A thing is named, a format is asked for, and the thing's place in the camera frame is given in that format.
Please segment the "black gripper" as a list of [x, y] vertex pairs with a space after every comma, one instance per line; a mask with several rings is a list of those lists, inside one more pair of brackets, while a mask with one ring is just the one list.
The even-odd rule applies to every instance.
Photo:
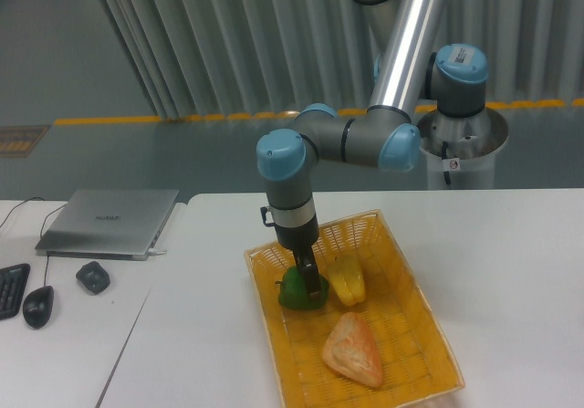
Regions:
[[318, 300], [321, 292], [320, 277], [314, 253], [309, 248], [318, 240], [318, 219], [312, 218], [296, 227], [275, 225], [275, 229], [278, 243], [293, 251], [296, 268], [305, 282], [309, 299]]

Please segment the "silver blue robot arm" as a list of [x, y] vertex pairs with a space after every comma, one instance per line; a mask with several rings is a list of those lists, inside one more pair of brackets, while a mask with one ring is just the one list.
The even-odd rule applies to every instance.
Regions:
[[[381, 21], [381, 6], [390, 0], [353, 1], [371, 7], [374, 20]], [[420, 99], [436, 101], [454, 119], [473, 117], [485, 106], [485, 55], [466, 44], [433, 51], [448, 0], [399, 1], [365, 116], [343, 120], [332, 108], [313, 104], [290, 128], [271, 131], [256, 145], [268, 200], [261, 210], [264, 224], [293, 253], [309, 301], [322, 297], [312, 250], [318, 240], [312, 168], [331, 160], [408, 171], [420, 153], [421, 134], [412, 124]]]

